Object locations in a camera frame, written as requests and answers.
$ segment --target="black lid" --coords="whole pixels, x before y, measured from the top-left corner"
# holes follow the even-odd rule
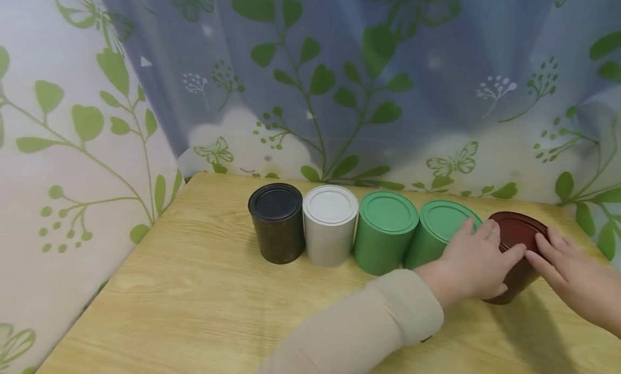
[[[300,191],[285,183],[273,183],[253,192],[248,201],[250,214],[265,220],[283,220],[302,208]]]

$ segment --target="hand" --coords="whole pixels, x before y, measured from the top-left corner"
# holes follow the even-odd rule
[[[584,254],[555,228],[548,228],[548,238],[550,242],[536,235],[545,259],[532,251],[526,253],[532,267],[580,317],[621,338],[621,276]]]
[[[439,260],[415,270],[444,309],[467,297],[485,300],[502,295],[507,291],[502,281],[526,251],[524,244],[517,244],[501,253],[500,226],[494,220],[488,219],[471,234],[473,225],[474,219],[467,219]]]

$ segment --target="curtain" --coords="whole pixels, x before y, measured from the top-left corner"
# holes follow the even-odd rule
[[[185,176],[556,203],[621,268],[621,0],[105,2]]]

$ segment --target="white lid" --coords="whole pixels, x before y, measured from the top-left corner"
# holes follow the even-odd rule
[[[306,194],[302,209],[315,223],[323,226],[340,226],[356,218],[358,199],[342,186],[322,185]]]

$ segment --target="green lid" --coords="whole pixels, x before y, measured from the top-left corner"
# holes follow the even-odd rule
[[[478,227],[482,223],[481,218],[470,208],[450,200],[432,200],[421,208],[420,223],[434,238],[449,243],[464,220],[471,216],[474,217],[474,227]]]
[[[416,207],[404,196],[391,191],[374,191],[360,202],[360,218],[385,234],[403,234],[418,224]]]

